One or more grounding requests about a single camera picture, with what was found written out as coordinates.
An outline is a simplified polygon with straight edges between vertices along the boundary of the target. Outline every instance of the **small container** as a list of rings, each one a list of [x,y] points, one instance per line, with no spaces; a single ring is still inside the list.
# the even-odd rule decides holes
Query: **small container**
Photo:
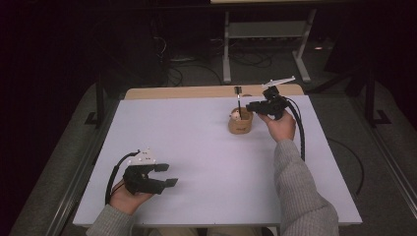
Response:
[[[242,119],[240,119],[240,117],[239,119],[235,119],[234,117],[232,117],[233,113],[239,111],[239,107],[234,108],[230,113],[231,115],[229,119],[229,131],[230,133],[235,135],[247,134],[252,129],[252,120],[254,119],[253,112],[248,111],[245,107],[241,107],[240,110],[242,112]]]

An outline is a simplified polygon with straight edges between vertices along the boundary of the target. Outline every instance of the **gray sweater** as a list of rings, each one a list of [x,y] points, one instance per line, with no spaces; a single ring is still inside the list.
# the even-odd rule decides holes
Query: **gray sweater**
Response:
[[[281,235],[338,235],[337,213],[317,192],[313,176],[294,142],[277,143],[273,165],[281,204]],[[133,223],[133,216],[107,205],[87,235],[129,235]]]

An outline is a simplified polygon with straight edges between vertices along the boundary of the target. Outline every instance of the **black cable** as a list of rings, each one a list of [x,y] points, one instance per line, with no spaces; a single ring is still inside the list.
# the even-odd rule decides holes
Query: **black cable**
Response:
[[[166,41],[165,41],[165,39],[163,39],[163,37],[160,37],[160,36],[154,36],[153,39],[157,39],[158,41],[163,42],[162,49],[160,49],[160,52],[156,53],[156,56],[159,57],[159,59],[162,61],[163,60],[163,53],[165,52],[166,47],[167,47]]]
[[[169,70],[173,70],[173,71],[176,71],[178,74],[179,74],[179,77],[175,77],[174,75],[172,75],[172,73],[171,72],[169,72]],[[178,82],[175,82],[175,81],[173,81],[173,80],[171,80],[169,77],[172,77],[172,78],[174,78],[174,79],[176,79],[176,80],[178,80]],[[169,68],[168,69],[168,82],[167,82],[167,84],[166,84],[166,86],[168,87],[169,86],[169,82],[171,82],[172,83],[172,85],[174,85],[175,87],[178,87],[178,86],[182,86],[182,81],[183,81],[183,78],[184,78],[184,76],[183,76],[183,74],[179,71],[179,70],[177,70],[177,69],[175,69],[175,68]]]
[[[129,70],[127,67],[125,67],[125,65],[123,65],[119,60],[117,60],[117,58],[115,58],[113,55],[111,55],[111,53],[109,51],[107,51],[107,49],[105,49],[98,41],[95,37],[92,38],[92,41],[98,46],[98,48],[101,49],[102,52],[104,52],[104,54],[106,54],[106,56],[108,56],[108,58],[110,58],[111,60],[113,60],[113,62],[115,62],[118,66],[120,66],[120,68],[122,68],[125,72],[127,72],[129,75],[131,75],[132,77],[136,77],[137,75],[132,72],[131,70]],[[133,83],[131,80],[127,80],[124,77],[121,77],[121,79],[127,83],[128,85],[130,85],[131,87],[137,87],[138,85],[136,83]]]
[[[220,82],[220,85],[222,86],[222,81],[221,81],[220,76],[212,68],[209,68],[209,67],[203,66],[203,65],[181,65],[181,66],[175,66],[175,68],[180,68],[180,67],[201,67],[201,68],[207,69],[207,70],[211,71],[217,77],[218,81]]]
[[[363,186],[363,184],[364,184],[364,180],[365,180],[365,168],[364,168],[364,165],[363,165],[363,163],[362,163],[362,161],[361,161],[361,159],[359,158],[359,156],[355,153],[355,151],[353,151],[350,147],[348,147],[347,145],[345,145],[345,144],[343,144],[343,143],[341,143],[341,142],[339,142],[339,141],[336,141],[336,140],[334,140],[334,139],[332,139],[332,138],[328,138],[328,137],[326,137],[326,139],[328,140],[328,141],[332,141],[332,142],[334,142],[334,143],[337,143],[338,145],[340,145],[340,146],[342,146],[342,147],[344,147],[344,148],[346,148],[346,149],[348,149],[352,154],[353,154],[353,156],[355,156],[355,158],[356,158],[356,160],[358,161],[358,163],[359,163],[359,166],[361,167],[361,181],[360,181],[360,183],[359,183],[359,186],[358,186],[358,189],[356,190],[356,192],[355,192],[355,194],[356,194],[356,196],[358,196],[359,195],[359,193],[361,192],[361,190],[362,190],[362,186]]]
[[[244,66],[252,66],[252,67],[256,67],[256,68],[268,68],[272,65],[272,56],[266,56],[265,58],[263,58],[261,55],[259,55],[258,53],[254,53],[253,55],[256,55],[260,58],[259,61],[253,62],[245,57],[241,57],[239,60],[237,59],[237,57],[234,54],[229,54],[229,58],[230,60],[234,61],[237,64],[240,65],[244,65]],[[264,66],[260,66],[262,63],[268,61],[268,63]]]
[[[300,142],[301,142],[301,159],[306,161],[306,147],[305,147],[305,143],[306,143],[306,139],[305,139],[305,135],[304,135],[304,127],[303,127],[303,123],[301,122],[301,113],[300,116],[298,115],[297,111],[295,110],[294,106],[291,104],[291,102],[288,101],[288,107],[291,110],[292,114],[294,115],[294,119],[297,122],[298,125],[298,130],[300,131]]]
[[[131,152],[131,153],[129,153],[129,154],[127,154],[127,155],[123,156],[123,157],[119,160],[119,162],[117,163],[117,165],[115,165],[115,166],[113,167],[113,171],[111,172],[110,179],[108,180],[108,183],[107,183],[107,189],[106,189],[106,191],[105,191],[105,199],[104,199],[104,203],[105,203],[106,205],[108,205],[108,204],[110,203],[110,198],[111,198],[111,188],[113,187],[113,182],[114,182],[114,179],[116,178],[117,171],[119,170],[120,165],[122,164],[122,162],[123,162],[126,158],[128,158],[129,156],[135,156],[135,155],[137,155],[139,152],[141,152],[141,151],[140,151],[140,150],[138,150],[138,152]]]
[[[292,102],[294,105],[295,105],[295,107],[297,108],[297,110],[298,110],[298,116],[300,117],[300,121],[302,120],[302,118],[301,118],[301,111],[300,111],[300,108],[298,107],[298,105],[297,105],[297,103],[295,103],[295,101],[293,100],[293,99],[291,99],[291,98],[288,98],[288,97],[285,97],[287,100],[289,100],[290,102]]]

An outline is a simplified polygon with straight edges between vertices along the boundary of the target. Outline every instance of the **hand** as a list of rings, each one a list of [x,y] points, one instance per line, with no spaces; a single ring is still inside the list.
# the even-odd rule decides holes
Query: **hand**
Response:
[[[153,194],[137,193],[132,195],[126,188],[124,181],[120,181],[113,187],[110,205],[127,214],[134,214],[138,207],[150,199]]]
[[[273,120],[259,113],[258,116],[265,121],[270,135],[277,143],[282,140],[294,140],[296,123],[294,118],[286,110],[283,111],[282,117],[279,120]]]

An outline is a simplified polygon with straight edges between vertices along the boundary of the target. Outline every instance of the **metal stand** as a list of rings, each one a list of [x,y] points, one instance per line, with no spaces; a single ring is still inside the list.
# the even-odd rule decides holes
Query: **metal stand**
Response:
[[[229,38],[249,37],[301,37],[301,44],[293,57],[304,83],[311,81],[302,59],[304,48],[310,35],[316,9],[310,11],[307,21],[287,22],[258,22],[258,23],[230,23],[229,12],[225,13],[224,20],[224,54],[223,54],[223,82],[231,83],[229,63]]]
[[[98,75],[97,82],[95,83],[95,102],[96,102],[96,109],[97,112],[91,112],[89,117],[87,118],[85,124],[86,125],[95,125],[95,128],[100,128],[103,117],[104,117],[104,88],[101,84],[101,76]]]
[[[316,12],[317,12],[316,9],[313,9],[310,11],[309,18],[307,19],[306,25],[304,26],[304,29],[303,29],[301,45],[297,51],[292,52],[292,55],[295,60],[295,64],[297,65],[298,71],[300,72],[300,75],[301,75],[301,79],[303,80],[304,83],[309,83],[311,81],[309,73],[307,72],[306,66],[304,65],[302,56],[303,56],[304,48],[306,47],[306,44],[307,44],[307,40],[309,39],[310,30],[313,26],[313,20],[316,16]]]
[[[375,128],[377,124],[390,124],[391,122],[387,118],[383,110],[377,110],[380,115],[379,119],[374,118],[374,105],[375,105],[375,77],[373,72],[373,66],[370,59],[364,60],[364,62],[356,65],[351,70],[333,78],[332,80],[318,86],[314,89],[307,90],[306,94],[321,93],[326,89],[342,82],[345,79],[352,78],[349,85],[345,89],[347,95],[357,96],[361,89],[366,86],[365,91],[365,118],[371,127]]]

